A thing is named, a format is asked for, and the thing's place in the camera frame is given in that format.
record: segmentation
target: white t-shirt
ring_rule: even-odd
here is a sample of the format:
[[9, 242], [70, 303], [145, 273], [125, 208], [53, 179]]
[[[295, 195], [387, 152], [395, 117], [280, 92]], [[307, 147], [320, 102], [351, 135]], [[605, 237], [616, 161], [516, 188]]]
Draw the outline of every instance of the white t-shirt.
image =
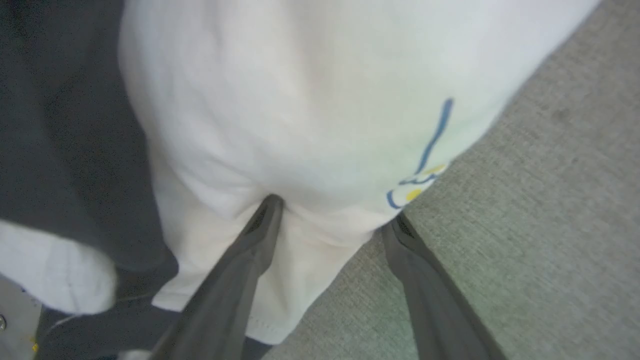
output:
[[130, 0], [127, 92], [184, 307], [268, 194], [247, 334], [281, 342], [371, 233], [480, 138], [597, 0]]

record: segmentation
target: gray fabric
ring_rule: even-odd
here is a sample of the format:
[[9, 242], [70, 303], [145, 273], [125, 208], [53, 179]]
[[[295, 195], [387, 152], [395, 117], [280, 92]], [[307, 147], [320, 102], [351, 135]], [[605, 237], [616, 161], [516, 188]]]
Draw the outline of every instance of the gray fabric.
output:
[[5, 329], [0, 330], [0, 359], [33, 359], [31, 340], [41, 308], [39, 301], [0, 274], [0, 316], [5, 321]]
[[[605, 1], [408, 210], [512, 360], [640, 359], [639, 59], [640, 1]], [[416, 358], [379, 238], [267, 356]]]

